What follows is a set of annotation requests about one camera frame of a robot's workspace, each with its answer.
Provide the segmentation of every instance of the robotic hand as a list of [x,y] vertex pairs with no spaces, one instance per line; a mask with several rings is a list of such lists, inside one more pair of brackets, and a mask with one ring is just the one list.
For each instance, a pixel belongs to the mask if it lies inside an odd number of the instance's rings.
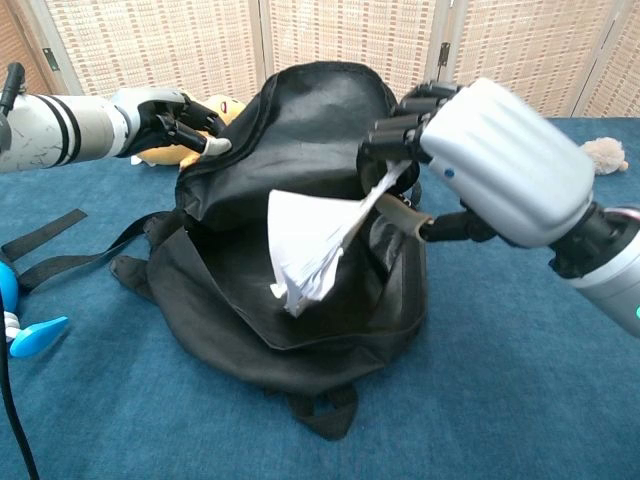
[[392,114],[361,154],[378,165],[425,164],[465,207],[425,224],[426,241],[499,235],[513,246],[549,247],[560,277],[640,337],[640,211],[593,201],[593,164],[571,140],[487,79],[418,86]]
[[184,145],[203,155],[231,148],[218,115],[174,89],[123,88],[101,97],[28,95],[24,68],[9,65],[0,97],[0,173],[128,157]]

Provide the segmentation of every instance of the black cable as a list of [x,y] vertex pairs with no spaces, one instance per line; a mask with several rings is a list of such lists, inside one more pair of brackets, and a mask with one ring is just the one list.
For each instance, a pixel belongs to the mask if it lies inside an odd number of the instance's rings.
[[[4,318],[4,303],[2,302],[1,292],[0,312],[2,312]],[[15,435],[16,440],[18,441],[18,445],[20,446],[22,458],[24,458],[24,463],[27,466],[27,470],[29,471],[29,478],[31,478],[31,480],[38,480],[40,476],[38,475],[36,462],[33,459],[31,447],[29,447],[27,436],[24,434],[24,430],[22,429],[22,425],[20,424],[20,418],[18,417],[18,412],[16,411],[16,406],[13,403],[13,395],[11,394],[11,382],[9,380],[9,349],[7,348],[7,342],[4,338],[0,338],[0,349],[2,350],[0,351],[0,382],[2,384],[2,400],[4,401],[4,408],[7,411],[7,417],[9,418],[9,423],[11,424],[13,434]]]

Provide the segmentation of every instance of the yellow plush toy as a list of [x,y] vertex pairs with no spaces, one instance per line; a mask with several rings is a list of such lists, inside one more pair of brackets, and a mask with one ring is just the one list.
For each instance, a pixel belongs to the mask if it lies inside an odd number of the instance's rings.
[[[218,114],[220,119],[229,125],[240,112],[244,110],[245,104],[235,98],[226,95],[214,95],[202,105]],[[184,170],[200,159],[200,154],[182,145],[171,145],[169,147],[152,148],[145,150],[131,157],[131,165],[138,165],[142,162],[155,165],[180,165],[180,170]]]

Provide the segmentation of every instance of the white paper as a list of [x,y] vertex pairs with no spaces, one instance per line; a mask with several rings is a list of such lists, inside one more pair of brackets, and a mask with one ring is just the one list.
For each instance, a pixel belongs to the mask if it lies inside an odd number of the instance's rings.
[[286,294],[284,308],[291,315],[297,317],[333,288],[340,257],[374,204],[410,163],[389,165],[387,174],[362,200],[271,191],[267,227],[276,279],[271,291],[276,298]]

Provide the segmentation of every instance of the stuffed animal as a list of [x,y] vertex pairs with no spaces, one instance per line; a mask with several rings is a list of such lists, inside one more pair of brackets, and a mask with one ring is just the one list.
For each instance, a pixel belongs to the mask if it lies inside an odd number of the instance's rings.
[[[216,112],[225,125],[229,125],[245,108],[244,103],[226,95],[214,95],[207,101],[201,103]],[[169,147],[152,148],[138,155],[134,155],[131,157],[131,165],[138,165],[142,162],[152,167],[155,165],[179,164],[180,170],[184,170],[188,166],[196,163],[199,159],[199,153],[182,145],[171,145]]]
[[593,160],[596,175],[608,175],[615,171],[624,172],[629,168],[629,163],[624,159],[622,143],[615,138],[596,138],[585,142],[580,148]]

